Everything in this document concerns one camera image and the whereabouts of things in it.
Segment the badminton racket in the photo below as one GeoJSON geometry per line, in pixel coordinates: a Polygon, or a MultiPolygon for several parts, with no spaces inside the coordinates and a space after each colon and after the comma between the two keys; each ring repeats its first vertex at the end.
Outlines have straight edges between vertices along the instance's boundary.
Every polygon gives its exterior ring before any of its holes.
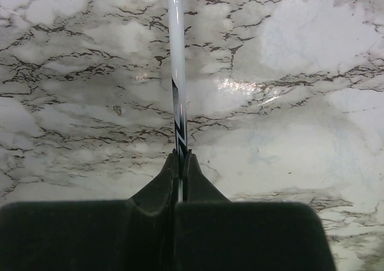
{"type": "Polygon", "coordinates": [[[172,96],[176,152],[179,158],[178,201],[187,199],[187,180],[183,175],[188,153],[187,103],[184,44],[184,0],[167,0],[169,43],[172,68],[172,96]]]}

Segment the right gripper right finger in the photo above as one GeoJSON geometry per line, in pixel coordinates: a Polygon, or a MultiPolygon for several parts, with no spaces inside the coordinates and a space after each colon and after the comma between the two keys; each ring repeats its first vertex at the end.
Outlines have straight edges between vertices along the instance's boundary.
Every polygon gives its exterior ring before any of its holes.
{"type": "Polygon", "coordinates": [[[176,270],[334,270],[320,218],[300,202],[228,200],[184,165],[185,201],[175,208],[176,270]]]}

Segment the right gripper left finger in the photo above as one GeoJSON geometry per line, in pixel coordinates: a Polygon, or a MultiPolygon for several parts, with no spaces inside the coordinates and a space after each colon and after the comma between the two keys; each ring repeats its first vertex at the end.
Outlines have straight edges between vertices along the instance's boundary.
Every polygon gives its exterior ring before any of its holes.
{"type": "Polygon", "coordinates": [[[2,270],[170,270],[179,163],[123,200],[24,201],[1,208],[2,270]]]}

